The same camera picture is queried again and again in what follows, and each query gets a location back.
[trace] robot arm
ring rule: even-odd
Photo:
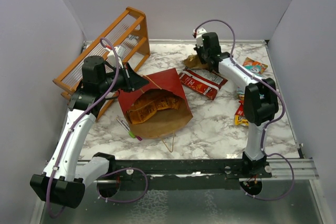
[[[56,172],[52,181],[50,202],[76,208],[84,196],[85,188],[101,175],[106,174],[110,168],[110,162],[102,156],[95,156],[85,166],[77,168],[77,160],[85,138],[106,100],[103,99],[88,114],[84,115],[73,130],[70,128],[83,111],[106,93],[111,86],[115,71],[106,73],[106,65],[114,68],[100,56],[90,56],[84,60],[82,65],[83,79],[76,92],[71,96],[66,125],[56,150],[43,173],[33,175],[30,180],[30,186],[43,201],[46,201],[47,185],[54,170]],[[119,76],[112,91],[122,89],[125,92],[132,92],[148,83],[146,79],[137,75],[128,63],[121,64]],[[71,135],[62,150],[69,132]],[[62,156],[59,165],[55,167],[56,159],[60,153]]]
[[[261,142],[262,132],[265,124],[274,119],[275,113],[279,110],[276,95],[237,68],[239,63],[233,62],[228,52],[221,51],[216,33],[207,33],[203,27],[198,29],[194,49],[201,63],[207,63],[210,71],[214,70],[226,79],[232,80],[239,87],[245,87],[244,114],[249,121],[249,128],[243,158],[247,158],[250,164],[265,159],[265,154],[261,149],[264,149],[266,141]],[[263,81],[275,89],[273,79],[268,78]]]

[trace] paper bag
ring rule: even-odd
[[[164,137],[183,128],[193,117],[185,97],[182,84],[176,72],[176,69],[168,69],[158,73],[145,76],[149,84],[142,87],[141,90],[134,92],[120,92],[118,97],[119,104],[133,134],[142,138]],[[157,111],[147,121],[139,124],[132,124],[127,111],[133,103],[147,91],[161,90],[171,92],[181,99],[178,109],[166,109]]]

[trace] green marker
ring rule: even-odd
[[[135,135],[130,131],[130,129],[128,129],[120,120],[119,118],[117,117],[117,122],[128,132],[129,136],[131,138],[135,138]]]

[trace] wooden rack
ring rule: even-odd
[[[99,43],[101,37],[108,38],[114,46],[121,45],[125,48],[123,62],[128,62],[135,54],[142,56],[140,62],[135,66],[134,71],[138,71],[150,56],[146,15],[137,9],[127,7],[59,77],[53,80],[57,86],[64,90],[61,95],[67,100],[70,100],[71,95],[76,91],[78,83],[82,79],[81,66],[86,57],[99,55],[109,61],[107,58],[108,52]],[[109,100],[104,104],[96,121],[100,119],[112,103],[113,100]]]

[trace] black metal frame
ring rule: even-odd
[[[271,178],[265,171],[266,159],[255,162],[252,169],[247,170],[246,160],[242,159],[183,159],[183,160],[116,160],[113,155],[97,153],[110,162],[109,173],[127,167],[143,170],[148,179],[148,190],[196,190],[196,189],[240,189],[240,178]],[[106,180],[117,181],[119,190],[141,191],[144,188],[144,177],[134,171],[131,175],[126,171],[105,177]],[[115,185],[100,185],[107,190]]]

